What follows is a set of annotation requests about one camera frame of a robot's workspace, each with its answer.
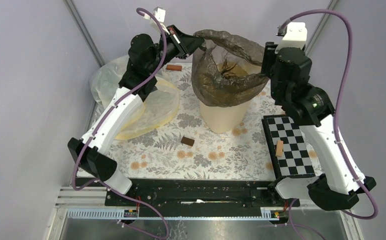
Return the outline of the dark trash bag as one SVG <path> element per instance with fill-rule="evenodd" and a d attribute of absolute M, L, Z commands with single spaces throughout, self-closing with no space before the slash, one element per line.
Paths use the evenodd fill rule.
<path fill-rule="evenodd" d="M 256 97 L 269 78 L 261 74 L 265 48 L 224 30 L 194 33 L 204 42 L 194 52 L 191 84 L 196 97 L 209 107 L 234 107 Z"/>

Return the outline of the translucent white plastic bag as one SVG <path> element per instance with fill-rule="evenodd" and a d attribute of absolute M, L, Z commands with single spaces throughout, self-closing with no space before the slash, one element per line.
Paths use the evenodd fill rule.
<path fill-rule="evenodd" d="M 100 69 L 89 79 L 94 100 L 101 106 L 101 113 L 113 99 L 118 83 L 126 72 L 129 56 L 116 58 Z M 156 74 L 156 89 L 142 106 L 135 110 L 128 122 L 116 135 L 116 140 L 129 140 L 157 129 L 170 122 L 179 110 L 180 90 L 170 82 L 168 73 L 159 70 Z"/>

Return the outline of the beige plastic trash bin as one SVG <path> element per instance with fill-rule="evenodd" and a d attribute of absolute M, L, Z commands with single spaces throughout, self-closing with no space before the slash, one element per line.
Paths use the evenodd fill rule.
<path fill-rule="evenodd" d="M 231 73 L 242 76 L 251 74 L 255 66 L 249 63 L 234 64 L 229 61 L 228 68 L 232 68 Z M 200 115 L 211 131 L 217 134 L 225 133 L 243 121 L 251 102 L 250 100 L 237 106 L 218 107 L 207 106 L 199 101 Z"/>

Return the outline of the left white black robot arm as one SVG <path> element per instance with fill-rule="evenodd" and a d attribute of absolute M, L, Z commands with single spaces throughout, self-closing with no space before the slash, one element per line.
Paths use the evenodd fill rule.
<path fill-rule="evenodd" d="M 117 191 L 116 197 L 123 205 L 134 203 L 136 193 L 131 189 L 131 180 L 106 154 L 117 133 L 155 88 L 157 72 L 173 58 L 189 57 L 203 43 L 203 37 L 185 34 L 174 25 L 161 31 L 158 43 L 145 33 L 131 40 L 127 69 L 110 104 L 80 139 L 71 138 L 67 144 L 75 163 L 74 176 L 82 169 Z"/>

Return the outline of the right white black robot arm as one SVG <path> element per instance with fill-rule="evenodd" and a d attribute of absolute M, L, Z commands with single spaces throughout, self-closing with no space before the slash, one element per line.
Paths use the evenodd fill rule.
<path fill-rule="evenodd" d="M 277 180 L 267 193 L 269 203 L 280 206 L 287 199 L 311 200 L 326 211 L 346 211 L 376 186 L 354 163 L 338 126 L 328 94 L 309 83 L 312 61 L 302 47 L 265 44 L 261 72 L 271 81 L 271 97 L 314 148 L 323 173 L 300 173 L 304 158 L 296 150 L 278 161 Z"/>

